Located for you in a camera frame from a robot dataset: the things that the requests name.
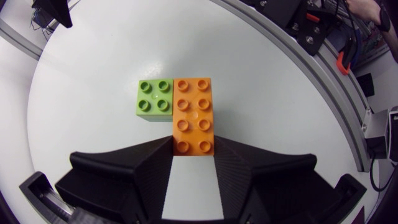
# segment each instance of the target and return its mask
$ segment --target white surface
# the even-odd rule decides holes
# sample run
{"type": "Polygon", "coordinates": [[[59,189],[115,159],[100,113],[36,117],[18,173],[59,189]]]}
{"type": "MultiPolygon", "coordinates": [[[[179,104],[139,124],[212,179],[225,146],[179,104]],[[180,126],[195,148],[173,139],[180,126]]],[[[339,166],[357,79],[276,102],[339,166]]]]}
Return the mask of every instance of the white surface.
{"type": "Polygon", "coordinates": [[[19,185],[33,174],[27,102],[37,61],[0,37],[0,191],[21,223],[42,223],[19,185]]]}
{"type": "Polygon", "coordinates": [[[162,218],[173,220],[223,218],[213,156],[173,158],[162,218]],[[198,197],[198,195],[207,195],[207,197],[198,197]]]}
{"type": "MultiPolygon", "coordinates": [[[[274,152],[315,154],[315,170],[333,187],[349,173],[369,189],[360,201],[369,214],[377,193],[370,190],[369,174],[357,172],[321,95],[282,51],[232,13],[204,0],[85,0],[71,16],[73,27],[59,27],[48,42],[29,97],[34,167],[52,184],[71,169],[73,151],[111,151],[172,134],[171,123],[134,114],[138,80],[210,77],[215,134],[274,152]]],[[[170,185],[176,177],[188,178],[182,164],[174,160],[170,185]]],[[[191,178],[204,172],[199,168],[191,178]]],[[[204,191],[173,200],[168,195],[163,217],[216,216],[202,209],[180,213],[214,200],[204,191]]]]}
{"type": "Polygon", "coordinates": [[[32,1],[8,0],[0,12],[0,19],[11,26],[21,36],[43,49],[47,41],[43,36],[42,30],[33,30],[30,27],[33,12],[32,1]]]}

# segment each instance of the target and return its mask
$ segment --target gray panel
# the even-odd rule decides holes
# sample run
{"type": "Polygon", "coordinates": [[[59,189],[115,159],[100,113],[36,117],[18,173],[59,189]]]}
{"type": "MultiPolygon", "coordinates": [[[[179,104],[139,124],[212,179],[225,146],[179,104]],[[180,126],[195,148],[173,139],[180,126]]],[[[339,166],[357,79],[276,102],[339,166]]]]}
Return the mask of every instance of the gray panel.
{"type": "Polygon", "coordinates": [[[299,46],[295,39],[255,9],[240,1],[212,1],[257,29],[278,46],[306,74],[339,122],[353,153],[357,169],[369,172],[370,158],[366,152],[366,141],[361,130],[361,121],[366,110],[364,105],[367,103],[360,89],[356,87],[358,83],[353,80],[352,73],[346,78],[350,82],[345,80],[344,84],[336,77],[336,68],[330,65],[330,61],[326,60],[335,62],[336,55],[333,55],[333,52],[330,52],[327,47],[322,46],[322,50],[320,50],[322,54],[311,57],[299,46]]]}
{"type": "Polygon", "coordinates": [[[42,55],[43,49],[40,49],[25,37],[21,36],[2,19],[0,19],[0,36],[36,60],[39,60],[40,56],[42,55]]]}

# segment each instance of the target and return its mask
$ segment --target lego stud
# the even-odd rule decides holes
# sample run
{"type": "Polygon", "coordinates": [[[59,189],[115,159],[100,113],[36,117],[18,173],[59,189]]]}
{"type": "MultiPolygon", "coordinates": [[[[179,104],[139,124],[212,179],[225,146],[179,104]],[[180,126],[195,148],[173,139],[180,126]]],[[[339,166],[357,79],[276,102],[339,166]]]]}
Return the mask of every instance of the lego stud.
{"type": "Polygon", "coordinates": [[[187,100],[181,99],[177,101],[177,108],[180,111],[186,111],[188,109],[188,105],[189,103],[187,100]]]}
{"type": "Polygon", "coordinates": [[[138,107],[142,111],[149,111],[150,103],[147,100],[140,100],[140,102],[138,102],[138,107]]]}
{"type": "Polygon", "coordinates": [[[144,93],[150,93],[152,87],[150,86],[150,84],[148,82],[142,82],[139,85],[139,88],[141,89],[141,91],[143,91],[144,93]]]}
{"type": "Polygon", "coordinates": [[[206,99],[200,99],[198,101],[198,107],[201,110],[207,110],[210,107],[210,102],[206,99]]]}
{"type": "Polygon", "coordinates": [[[181,119],[177,121],[177,129],[180,131],[186,131],[188,130],[189,123],[186,119],[181,119]]]}
{"type": "Polygon", "coordinates": [[[186,153],[189,150],[189,143],[186,141],[177,142],[177,151],[181,153],[186,153]]]}
{"type": "Polygon", "coordinates": [[[198,87],[198,90],[200,90],[200,91],[206,91],[207,88],[209,87],[209,83],[206,80],[199,80],[197,82],[197,87],[198,87]]]}
{"type": "Polygon", "coordinates": [[[211,149],[211,143],[209,141],[201,141],[199,143],[199,148],[202,152],[208,152],[211,149]]]}
{"type": "Polygon", "coordinates": [[[199,129],[201,129],[202,131],[207,131],[207,130],[209,130],[210,129],[210,121],[209,120],[207,120],[207,119],[201,119],[199,122],[198,122],[198,127],[199,127],[199,129]]]}
{"type": "Polygon", "coordinates": [[[188,83],[185,80],[180,80],[177,82],[177,88],[180,91],[187,91],[188,90],[188,83]]]}
{"type": "Polygon", "coordinates": [[[161,111],[167,111],[169,108],[169,103],[165,100],[159,100],[157,102],[157,107],[158,109],[160,109],[161,111]]]}
{"type": "Polygon", "coordinates": [[[170,89],[170,85],[166,81],[160,81],[157,86],[164,93],[166,93],[170,89]]]}

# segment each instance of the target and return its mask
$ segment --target orange stud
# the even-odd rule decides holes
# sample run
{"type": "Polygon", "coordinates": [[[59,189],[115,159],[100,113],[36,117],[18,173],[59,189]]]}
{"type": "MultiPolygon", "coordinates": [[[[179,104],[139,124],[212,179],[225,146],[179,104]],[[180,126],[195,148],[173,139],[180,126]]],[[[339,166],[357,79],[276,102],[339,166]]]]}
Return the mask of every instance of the orange stud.
{"type": "Polygon", "coordinates": [[[209,141],[199,142],[199,148],[202,152],[208,152],[211,149],[211,143],[209,141]]]}
{"type": "Polygon", "coordinates": [[[210,102],[206,99],[200,99],[198,101],[198,107],[201,110],[207,110],[210,107],[210,102]]]}
{"type": "Polygon", "coordinates": [[[177,82],[177,88],[178,90],[180,90],[181,92],[185,92],[188,90],[188,82],[185,80],[180,80],[177,82]]]}
{"type": "Polygon", "coordinates": [[[177,108],[180,111],[186,111],[188,109],[188,106],[189,106],[188,100],[181,99],[177,101],[177,108]]]}
{"type": "Polygon", "coordinates": [[[177,143],[177,150],[181,153],[186,153],[189,150],[189,143],[186,141],[179,141],[177,143]]]}
{"type": "Polygon", "coordinates": [[[189,128],[189,122],[186,119],[177,121],[177,128],[180,131],[186,131],[189,128]]]}
{"type": "Polygon", "coordinates": [[[197,82],[197,87],[200,91],[206,91],[207,87],[209,87],[209,83],[206,80],[199,80],[197,82]]]}
{"type": "Polygon", "coordinates": [[[202,131],[207,131],[210,129],[210,121],[207,119],[201,119],[198,122],[198,128],[201,129],[202,131]]]}

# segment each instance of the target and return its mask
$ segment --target lego duplo brick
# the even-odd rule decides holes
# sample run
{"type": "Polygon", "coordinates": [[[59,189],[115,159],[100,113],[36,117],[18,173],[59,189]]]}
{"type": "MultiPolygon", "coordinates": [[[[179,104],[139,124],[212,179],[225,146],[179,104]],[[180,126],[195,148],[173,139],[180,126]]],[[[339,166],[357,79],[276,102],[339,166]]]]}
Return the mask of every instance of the lego duplo brick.
{"type": "Polygon", "coordinates": [[[173,105],[174,155],[214,155],[210,78],[174,79],[173,105]]]}
{"type": "Polygon", "coordinates": [[[173,80],[141,80],[138,84],[136,115],[149,121],[171,121],[173,80]]]}

